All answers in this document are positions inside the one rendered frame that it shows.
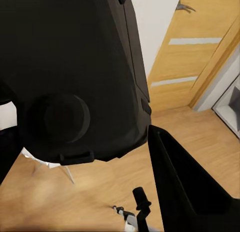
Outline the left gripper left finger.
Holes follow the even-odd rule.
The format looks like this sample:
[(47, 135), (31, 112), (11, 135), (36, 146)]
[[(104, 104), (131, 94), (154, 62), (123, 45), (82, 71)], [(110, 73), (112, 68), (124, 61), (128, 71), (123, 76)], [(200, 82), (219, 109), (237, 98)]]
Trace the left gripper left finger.
[(0, 184), (4, 181), (23, 148), (17, 125), (0, 130)]

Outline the digital camera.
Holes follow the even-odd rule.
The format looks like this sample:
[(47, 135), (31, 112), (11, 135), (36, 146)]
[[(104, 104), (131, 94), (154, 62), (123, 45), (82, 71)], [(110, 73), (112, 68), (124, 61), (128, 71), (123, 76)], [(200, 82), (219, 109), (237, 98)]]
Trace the digital camera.
[(152, 109), (132, 0), (0, 0), (0, 105), (20, 143), (62, 166), (148, 142)]

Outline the camera tripod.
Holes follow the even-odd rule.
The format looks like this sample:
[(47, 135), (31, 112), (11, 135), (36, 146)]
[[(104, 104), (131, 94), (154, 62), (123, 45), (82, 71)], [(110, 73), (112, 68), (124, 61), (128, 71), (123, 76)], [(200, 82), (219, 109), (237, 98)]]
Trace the camera tripod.
[[(149, 225), (146, 222), (147, 216), (151, 213), (150, 206), (152, 202), (148, 201), (146, 193), (142, 187), (137, 187), (133, 190), (133, 195), (137, 203), (136, 210), (140, 213), (135, 217), (135, 214), (125, 211), (122, 206), (114, 206), (117, 213), (121, 214), (125, 220), (124, 232), (161, 232), (159, 229)], [(240, 204), (240, 199), (235, 198)]]

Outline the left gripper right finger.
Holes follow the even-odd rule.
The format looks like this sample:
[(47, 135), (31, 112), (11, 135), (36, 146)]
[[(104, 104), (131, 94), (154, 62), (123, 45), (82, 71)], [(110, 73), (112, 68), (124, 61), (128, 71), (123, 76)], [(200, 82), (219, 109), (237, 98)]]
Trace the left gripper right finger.
[(168, 131), (147, 142), (164, 232), (240, 232), (240, 204)]

